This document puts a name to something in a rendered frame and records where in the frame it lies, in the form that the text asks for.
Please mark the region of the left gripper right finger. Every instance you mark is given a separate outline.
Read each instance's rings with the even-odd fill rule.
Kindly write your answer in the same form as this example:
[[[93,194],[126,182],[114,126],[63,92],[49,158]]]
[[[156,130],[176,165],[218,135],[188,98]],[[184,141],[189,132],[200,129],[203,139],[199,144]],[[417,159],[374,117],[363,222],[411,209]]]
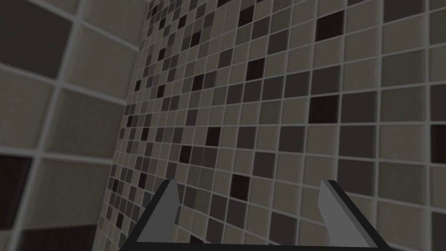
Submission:
[[[331,245],[362,248],[389,247],[336,181],[321,181],[318,208]]]

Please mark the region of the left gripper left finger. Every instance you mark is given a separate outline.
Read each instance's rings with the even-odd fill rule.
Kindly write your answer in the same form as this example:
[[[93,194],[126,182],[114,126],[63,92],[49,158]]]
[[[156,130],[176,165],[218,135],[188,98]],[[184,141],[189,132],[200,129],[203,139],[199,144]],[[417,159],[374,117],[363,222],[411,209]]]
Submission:
[[[169,242],[179,208],[178,185],[164,180],[137,221],[126,244]]]

